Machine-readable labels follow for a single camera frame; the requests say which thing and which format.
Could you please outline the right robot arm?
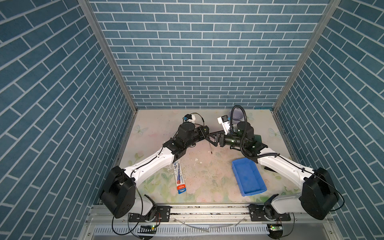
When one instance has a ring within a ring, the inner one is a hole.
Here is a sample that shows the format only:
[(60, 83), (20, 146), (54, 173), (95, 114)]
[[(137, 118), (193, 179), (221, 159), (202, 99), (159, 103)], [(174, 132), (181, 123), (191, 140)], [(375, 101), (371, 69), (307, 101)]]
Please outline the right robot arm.
[(214, 146), (229, 146), (240, 151), (244, 157), (282, 175), (299, 188), (299, 193), (275, 194), (263, 207), (265, 217), (276, 220), (286, 213), (307, 213), (317, 220), (323, 220), (342, 196), (337, 191), (327, 170), (305, 167), (274, 152), (254, 135), (253, 127), (238, 122), (234, 128), (229, 120), (218, 119), (223, 130), (211, 133), (207, 139)]

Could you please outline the dark green block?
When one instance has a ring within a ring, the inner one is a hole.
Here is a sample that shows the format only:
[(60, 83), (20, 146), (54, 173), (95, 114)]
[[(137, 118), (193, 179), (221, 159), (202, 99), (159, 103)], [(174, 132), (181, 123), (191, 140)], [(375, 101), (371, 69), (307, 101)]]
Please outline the dark green block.
[(262, 145), (262, 136), (261, 135), (254, 135), (254, 146), (259, 147)]

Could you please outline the toothpaste tube box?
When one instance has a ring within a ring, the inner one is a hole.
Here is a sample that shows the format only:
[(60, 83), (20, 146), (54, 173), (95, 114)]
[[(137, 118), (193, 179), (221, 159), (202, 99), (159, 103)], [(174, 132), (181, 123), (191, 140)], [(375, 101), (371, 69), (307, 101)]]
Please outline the toothpaste tube box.
[(184, 179), (180, 161), (176, 161), (173, 163), (173, 169), (174, 169), (174, 175), (175, 175), (178, 194), (182, 194), (186, 192), (187, 188), (186, 188), (185, 179)]

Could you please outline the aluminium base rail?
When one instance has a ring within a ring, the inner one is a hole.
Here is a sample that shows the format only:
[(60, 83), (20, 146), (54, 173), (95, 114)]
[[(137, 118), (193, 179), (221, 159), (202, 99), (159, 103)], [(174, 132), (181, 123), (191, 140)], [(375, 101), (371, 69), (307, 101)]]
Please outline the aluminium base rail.
[(250, 203), (235, 204), (158, 204), (157, 211), (162, 218), (161, 223), (176, 224), (232, 224), (245, 223), (298, 223), (298, 224), (331, 224), (331, 215), (323, 220), (316, 220), (306, 213), (290, 213), (275, 220), (265, 217), (262, 204), (254, 207)]

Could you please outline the lavender ceramic cup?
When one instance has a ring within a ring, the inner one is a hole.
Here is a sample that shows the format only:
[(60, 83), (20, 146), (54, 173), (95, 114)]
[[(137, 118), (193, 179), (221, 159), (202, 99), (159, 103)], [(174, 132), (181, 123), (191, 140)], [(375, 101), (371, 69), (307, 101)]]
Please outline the lavender ceramic cup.
[(228, 113), (228, 117), (229, 117), (229, 121), (232, 119), (232, 122), (234, 125), (236, 125), (238, 122), (244, 121), (244, 114), (239, 108), (236, 108), (233, 114), (232, 114), (232, 110), (230, 110)]

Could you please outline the blue plastic bin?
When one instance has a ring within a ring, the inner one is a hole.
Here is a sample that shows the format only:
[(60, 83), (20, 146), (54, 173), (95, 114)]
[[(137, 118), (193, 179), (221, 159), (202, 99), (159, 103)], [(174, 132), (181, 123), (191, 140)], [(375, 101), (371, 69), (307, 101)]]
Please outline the blue plastic bin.
[(247, 158), (232, 161), (232, 170), (243, 197), (261, 194), (267, 191), (264, 180), (256, 163)]

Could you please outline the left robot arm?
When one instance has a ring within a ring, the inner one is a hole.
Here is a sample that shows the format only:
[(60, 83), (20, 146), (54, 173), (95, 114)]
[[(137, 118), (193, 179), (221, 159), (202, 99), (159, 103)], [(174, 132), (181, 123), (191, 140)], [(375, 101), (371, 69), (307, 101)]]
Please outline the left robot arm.
[(116, 219), (131, 213), (151, 220), (157, 204), (150, 197), (136, 196), (139, 185), (180, 159), (189, 147), (205, 140), (208, 134), (208, 126), (197, 127), (191, 122), (181, 124), (175, 136), (148, 158), (130, 167), (112, 168), (103, 184), (100, 200)]

